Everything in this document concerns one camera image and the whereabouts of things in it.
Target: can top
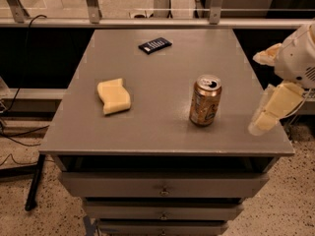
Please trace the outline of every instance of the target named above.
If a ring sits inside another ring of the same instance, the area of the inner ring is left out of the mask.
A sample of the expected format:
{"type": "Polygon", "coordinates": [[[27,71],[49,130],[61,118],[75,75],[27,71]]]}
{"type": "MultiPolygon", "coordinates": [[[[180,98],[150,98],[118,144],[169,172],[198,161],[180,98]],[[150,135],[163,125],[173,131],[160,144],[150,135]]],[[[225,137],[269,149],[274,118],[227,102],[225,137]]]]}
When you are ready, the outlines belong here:
{"type": "Polygon", "coordinates": [[[221,87],[221,80],[214,75],[202,75],[197,79],[197,85],[204,90],[217,90],[221,87]]]}

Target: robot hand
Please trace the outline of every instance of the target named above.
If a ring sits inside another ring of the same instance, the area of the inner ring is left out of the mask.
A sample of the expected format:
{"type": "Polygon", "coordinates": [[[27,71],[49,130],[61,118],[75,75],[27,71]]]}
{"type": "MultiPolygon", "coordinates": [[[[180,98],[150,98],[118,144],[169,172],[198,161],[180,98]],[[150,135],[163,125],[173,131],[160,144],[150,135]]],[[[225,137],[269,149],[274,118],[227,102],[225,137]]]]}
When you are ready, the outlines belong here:
{"type": "Polygon", "coordinates": [[[275,73],[284,79],[276,88],[265,89],[248,126],[252,135],[260,136],[303,104],[304,89],[315,88],[315,24],[300,27],[282,44],[257,53],[254,60],[275,66],[275,73]]]}

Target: yellow sponge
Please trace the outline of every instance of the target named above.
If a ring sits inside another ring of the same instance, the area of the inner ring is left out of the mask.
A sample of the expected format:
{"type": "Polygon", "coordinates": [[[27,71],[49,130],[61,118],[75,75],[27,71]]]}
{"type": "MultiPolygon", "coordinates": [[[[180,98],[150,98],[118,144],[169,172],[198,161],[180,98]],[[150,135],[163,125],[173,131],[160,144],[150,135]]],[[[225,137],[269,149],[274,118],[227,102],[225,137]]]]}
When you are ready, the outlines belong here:
{"type": "Polygon", "coordinates": [[[104,103],[103,113],[105,115],[127,110],[131,106],[130,95],[123,87],[122,79],[99,83],[97,92],[104,103]]]}

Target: brown can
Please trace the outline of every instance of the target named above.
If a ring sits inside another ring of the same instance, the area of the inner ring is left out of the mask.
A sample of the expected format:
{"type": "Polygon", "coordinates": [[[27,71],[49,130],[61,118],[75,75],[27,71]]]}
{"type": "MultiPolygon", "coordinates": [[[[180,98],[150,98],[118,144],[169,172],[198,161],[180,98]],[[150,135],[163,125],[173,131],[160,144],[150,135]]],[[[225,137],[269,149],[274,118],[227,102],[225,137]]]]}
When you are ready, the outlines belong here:
{"type": "Polygon", "coordinates": [[[194,85],[190,120],[200,126],[214,122],[221,98],[221,80],[214,75],[202,75],[194,85]]]}

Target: gray tabletop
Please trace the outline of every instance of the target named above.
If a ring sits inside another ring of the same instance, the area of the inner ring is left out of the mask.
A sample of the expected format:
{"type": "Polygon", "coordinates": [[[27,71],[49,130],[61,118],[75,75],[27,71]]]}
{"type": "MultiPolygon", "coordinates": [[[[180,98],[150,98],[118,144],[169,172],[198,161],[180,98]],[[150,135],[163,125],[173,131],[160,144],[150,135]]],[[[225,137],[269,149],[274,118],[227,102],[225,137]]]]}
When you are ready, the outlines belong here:
{"type": "Polygon", "coordinates": [[[39,149],[50,154],[292,155],[278,125],[254,137],[247,131],[262,93],[229,29],[96,30],[39,149]],[[147,55],[138,45],[164,37],[173,44],[147,55]],[[215,122],[188,119],[193,84],[203,74],[221,78],[215,122]],[[102,114],[99,82],[123,78],[132,106],[102,114]]]}

